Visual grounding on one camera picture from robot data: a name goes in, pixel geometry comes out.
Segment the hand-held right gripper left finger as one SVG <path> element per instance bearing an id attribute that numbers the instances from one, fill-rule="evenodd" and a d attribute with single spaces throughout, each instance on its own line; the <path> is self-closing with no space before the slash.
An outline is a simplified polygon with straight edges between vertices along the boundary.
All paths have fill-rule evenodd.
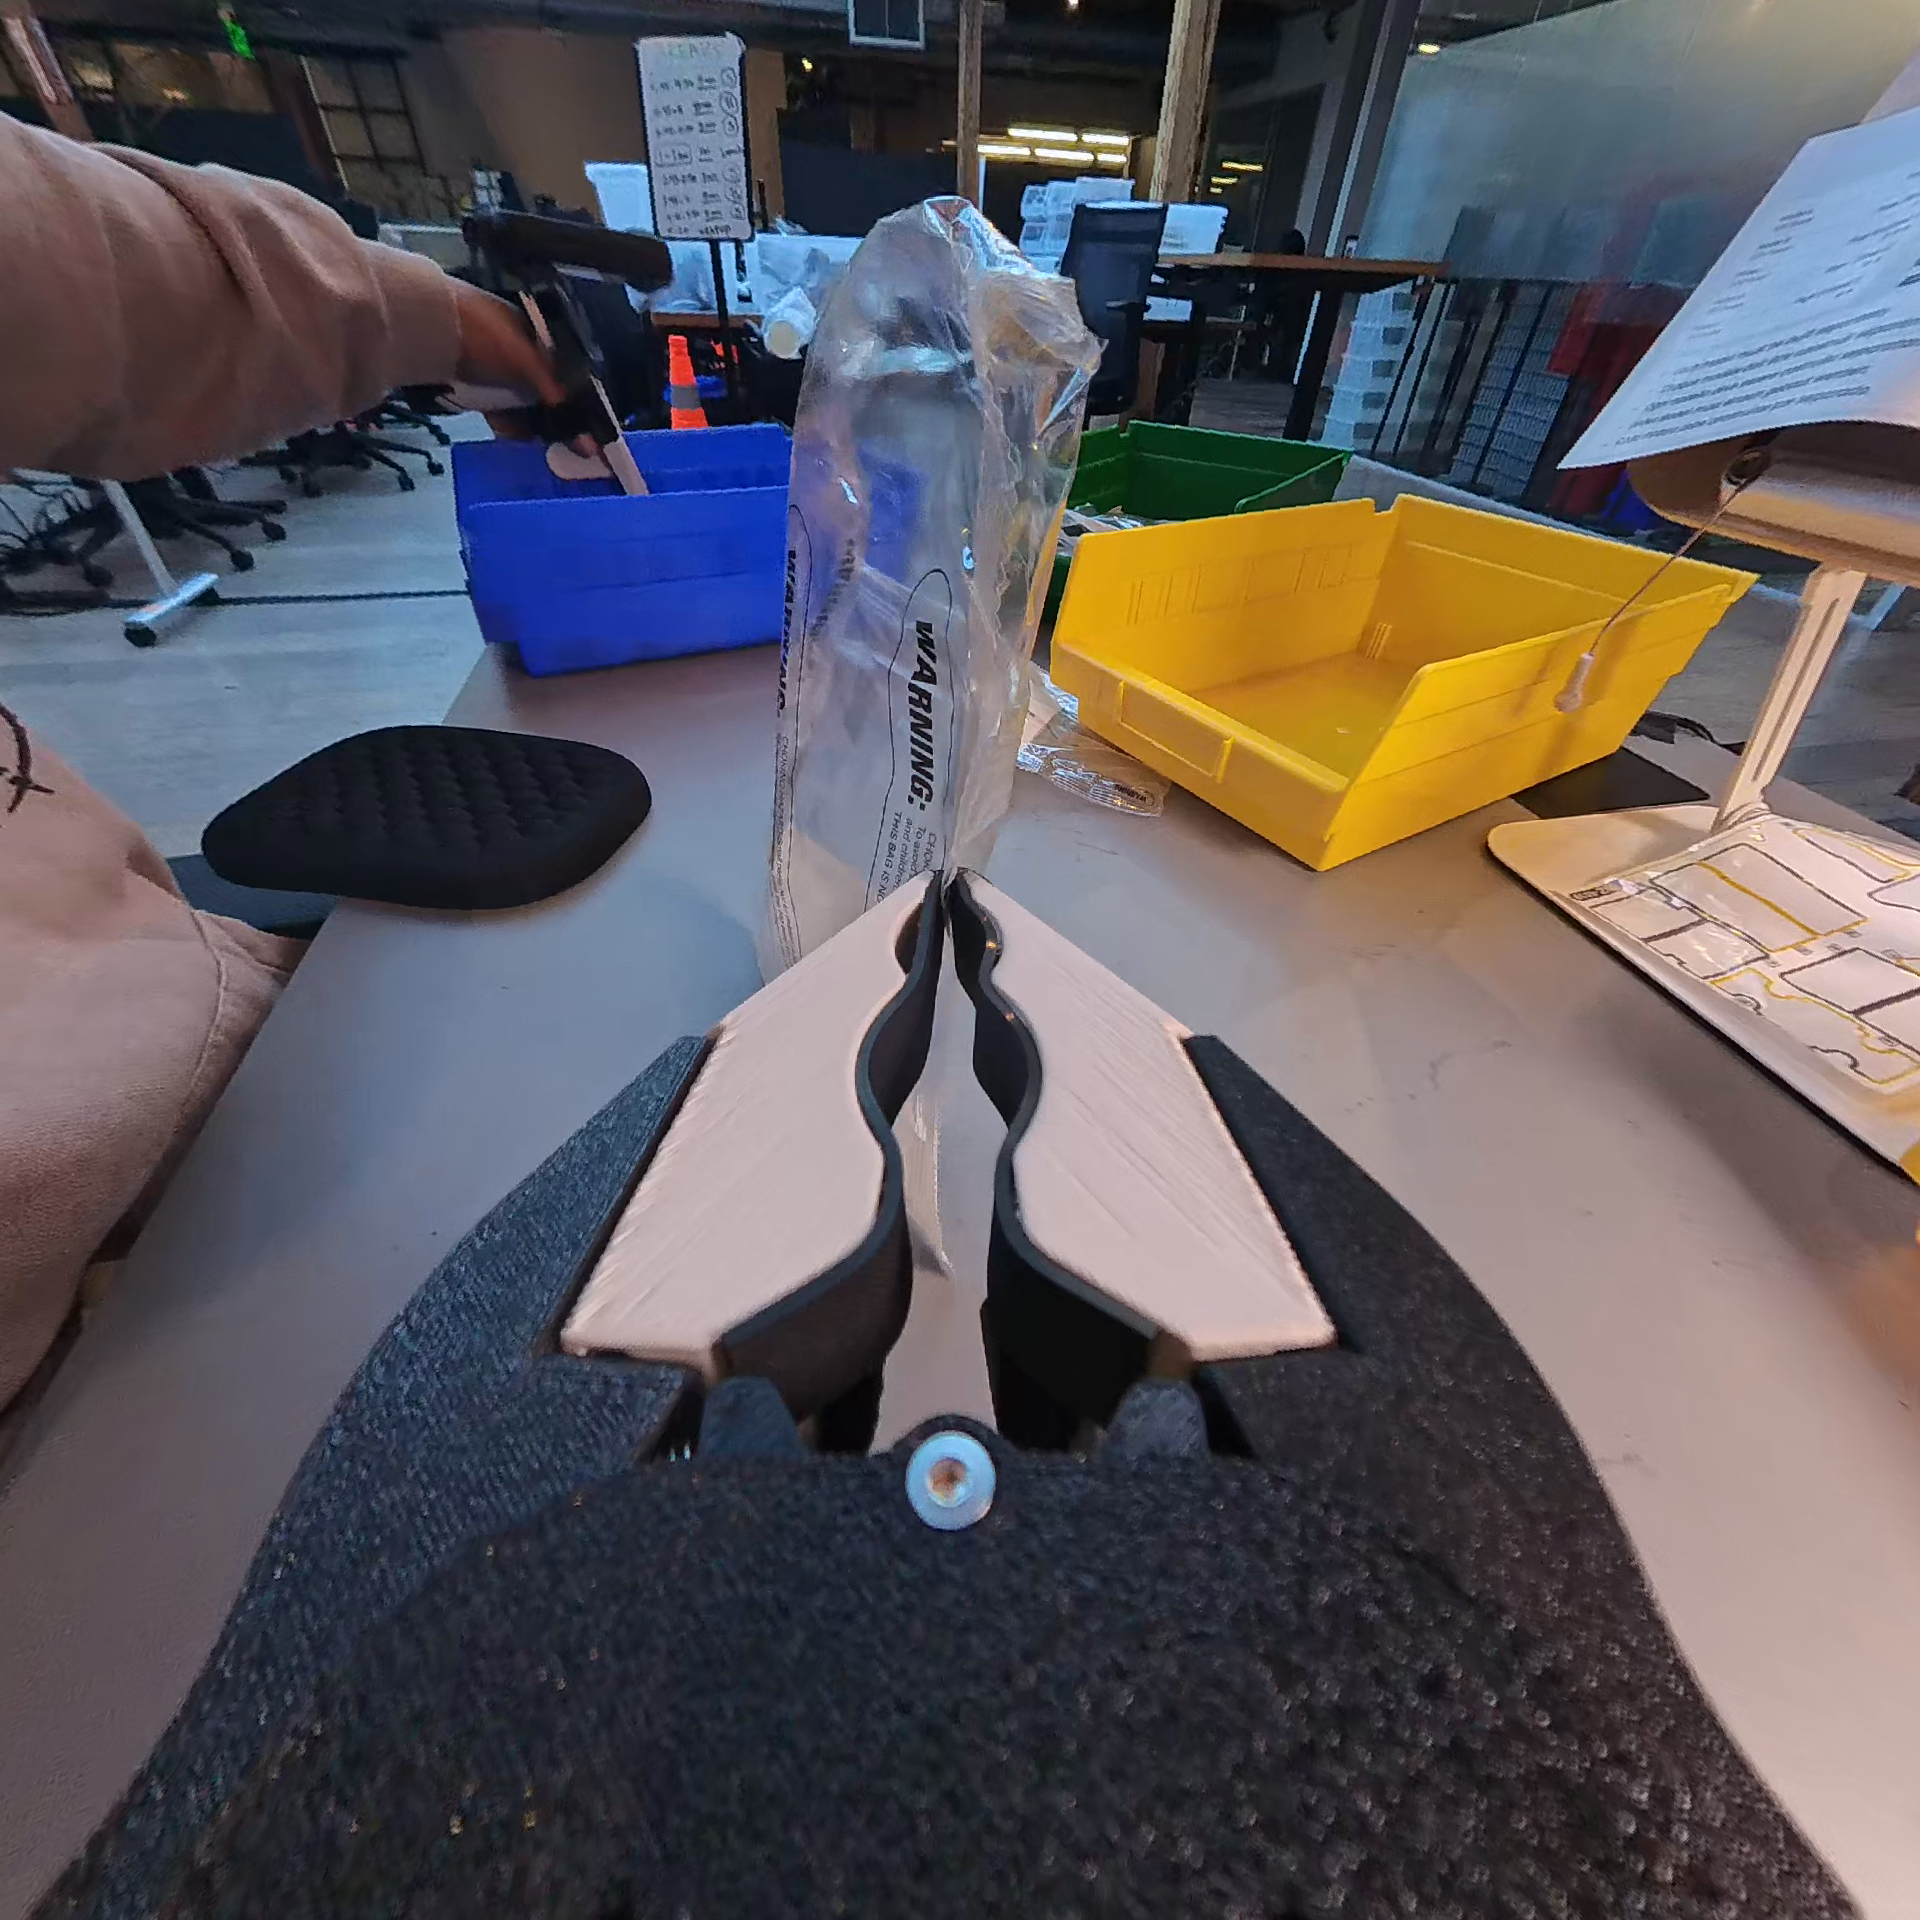
<path id="1" fill-rule="evenodd" d="M 735 1009 L 562 1323 L 572 1357 L 765 1380 L 868 1443 L 912 1254 L 896 1117 L 921 1080 L 945 885 L 919 877 Z"/>

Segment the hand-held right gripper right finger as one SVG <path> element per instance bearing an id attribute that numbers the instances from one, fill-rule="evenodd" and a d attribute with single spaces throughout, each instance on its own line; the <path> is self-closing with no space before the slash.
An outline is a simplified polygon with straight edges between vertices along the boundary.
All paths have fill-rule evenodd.
<path id="1" fill-rule="evenodd" d="M 1004 1125 L 981 1330 L 1010 1443 L 1109 1429 L 1144 1380 L 1338 1345 L 1210 1038 L 984 877 L 953 883 L 953 969 Z"/>

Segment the large clear labelled bag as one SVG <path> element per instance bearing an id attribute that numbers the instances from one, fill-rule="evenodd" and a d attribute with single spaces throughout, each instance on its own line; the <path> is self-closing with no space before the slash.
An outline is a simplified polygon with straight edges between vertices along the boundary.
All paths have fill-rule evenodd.
<path id="1" fill-rule="evenodd" d="M 1072 284 L 968 198 L 885 214 L 829 291 L 791 435 L 765 978 L 993 856 L 1097 357 Z"/>

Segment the clear plastic bag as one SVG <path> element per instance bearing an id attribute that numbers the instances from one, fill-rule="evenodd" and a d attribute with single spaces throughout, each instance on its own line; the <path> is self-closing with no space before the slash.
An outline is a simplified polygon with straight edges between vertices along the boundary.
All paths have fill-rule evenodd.
<path id="1" fill-rule="evenodd" d="M 1091 804 L 1160 819 L 1169 780 L 1135 755 L 1096 734 L 1082 718 L 1082 704 L 1045 667 L 1027 667 L 1027 710 L 1018 771 L 1042 777 Z"/>

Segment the yellow bin with grey parts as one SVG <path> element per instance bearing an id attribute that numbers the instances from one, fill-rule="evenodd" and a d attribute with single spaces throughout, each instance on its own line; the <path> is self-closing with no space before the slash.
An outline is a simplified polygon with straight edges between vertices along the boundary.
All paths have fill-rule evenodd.
<path id="1" fill-rule="evenodd" d="M 1618 752 L 1754 582 L 1428 496 L 1093 531 L 1049 675 L 1327 873 Z"/>

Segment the green bin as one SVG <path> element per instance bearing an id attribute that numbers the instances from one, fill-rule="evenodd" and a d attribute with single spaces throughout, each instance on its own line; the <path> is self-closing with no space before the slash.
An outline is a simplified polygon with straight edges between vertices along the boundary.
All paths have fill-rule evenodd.
<path id="1" fill-rule="evenodd" d="M 1131 421 L 1085 433 L 1067 507 L 1191 521 L 1324 506 L 1348 460 L 1348 450 L 1312 441 Z"/>

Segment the person's left forearm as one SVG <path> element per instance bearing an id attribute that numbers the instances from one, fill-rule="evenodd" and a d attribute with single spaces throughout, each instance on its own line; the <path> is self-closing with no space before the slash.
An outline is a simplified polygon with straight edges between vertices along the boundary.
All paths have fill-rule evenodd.
<path id="1" fill-rule="evenodd" d="M 2 126 L 2 462 L 135 477 L 451 384 L 453 277 L 305 192 Z"/>

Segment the person's left hand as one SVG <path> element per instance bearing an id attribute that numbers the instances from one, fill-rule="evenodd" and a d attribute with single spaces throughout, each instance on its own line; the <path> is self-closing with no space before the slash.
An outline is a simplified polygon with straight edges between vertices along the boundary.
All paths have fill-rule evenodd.
<path id="1" fill-rule="evenodd" d="M 548 417 L 567 400 L 551 349 L 514 304 L 465 278 L 449 288 L 459 324 L 453 395 L 481 413 L 497 438 L 551 441 Z"/>

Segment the blue bin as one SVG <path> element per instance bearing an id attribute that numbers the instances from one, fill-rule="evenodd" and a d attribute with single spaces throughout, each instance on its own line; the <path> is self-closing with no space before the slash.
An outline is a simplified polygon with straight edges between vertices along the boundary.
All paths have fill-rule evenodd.
<path id="1" fill-rule="evenodd" d="M 451 453 L 471 610 L 531 676 L 778 643 L 787 489 L 779 422 L 626 437 L 644 491 L 567 482 L 531 441 Z"/>

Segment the white paper sign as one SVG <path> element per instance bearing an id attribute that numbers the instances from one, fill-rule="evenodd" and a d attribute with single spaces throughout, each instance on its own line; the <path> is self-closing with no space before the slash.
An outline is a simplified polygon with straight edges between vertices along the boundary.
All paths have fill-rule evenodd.
<path id="1" fill-rule="evenodd" d="M 755 226 L 746 44 L 728 34 L 633 45 L 655 230 L 668 242 L 748 242 Z"/>

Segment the black textured pad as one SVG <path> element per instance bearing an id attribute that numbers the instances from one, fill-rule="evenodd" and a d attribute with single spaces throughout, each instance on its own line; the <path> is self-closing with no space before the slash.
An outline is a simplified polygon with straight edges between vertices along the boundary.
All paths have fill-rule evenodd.
<path id="1" fill-rule="evenodd" d="M 599 873 L 655 809 L 620 752 L 476 726 L 341 738 L 220 811 L 221 880 L 428 909 L 535 905 Z"/>

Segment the white sticker sheet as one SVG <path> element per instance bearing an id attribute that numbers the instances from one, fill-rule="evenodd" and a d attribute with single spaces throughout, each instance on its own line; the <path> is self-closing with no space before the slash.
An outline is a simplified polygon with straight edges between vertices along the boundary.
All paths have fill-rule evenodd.
<path id="1" fill-rule="evenodd" d="M 1568 898 L 1849 1088 L 1915 1091 L 1915 846 L 1767 811 Z"/>

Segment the person's beige sweatshirt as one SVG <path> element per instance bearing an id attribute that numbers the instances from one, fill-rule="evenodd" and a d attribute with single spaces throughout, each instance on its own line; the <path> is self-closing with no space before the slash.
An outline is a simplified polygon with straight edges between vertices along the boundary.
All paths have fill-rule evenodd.
<path id="1" fill-rule="evenodd" d="M 305 958 L 197 909 L 2 708 L 2 1404 L 203 1125 Z"/>

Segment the dark wooden table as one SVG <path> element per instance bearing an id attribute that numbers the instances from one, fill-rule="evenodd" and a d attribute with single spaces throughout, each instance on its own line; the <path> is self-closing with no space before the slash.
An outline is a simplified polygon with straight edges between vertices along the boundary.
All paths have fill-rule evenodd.
<path id="1" fill-rule="evenodd" d="M 1151 291 L 1155 298 L 1187 304 L 1189 317 L 1184 328 L 1172 331 L 1163 349 L 1155 418 L 1171 426 L 1184 426 L 1189 421 L 1181 403 L 1194 398 L 1211 310 L 1226 308 L 1239 294 L 1309 298 L 1312 313 L 1282 426 L 1285 441 L 1309 441 L 1344 302 L 1348 298 L 1392 291 L 1411 282 L 1431 284 L 1448 272 L 1448 260 L 1428 259 L 1309 254 L 1163 256 L 1157 262 Z"/>

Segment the white stand pole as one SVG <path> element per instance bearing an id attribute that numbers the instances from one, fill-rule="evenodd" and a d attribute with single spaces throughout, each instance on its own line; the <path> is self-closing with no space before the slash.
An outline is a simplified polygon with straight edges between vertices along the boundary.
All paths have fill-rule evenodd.
<path id="1" fill-rule="evenodd" d="M 1767 792 L 1786 766 L 1788 750 L 1841 650 L 1847 617 L 1864 587 L 1865 573 L 1853 566 L 1823 564 L 1810 571 L 1799 592 L 1793 633 L 1733 781 L 1722 795 L 1712 832 L 1743 828 L 1767 811 Z"/>

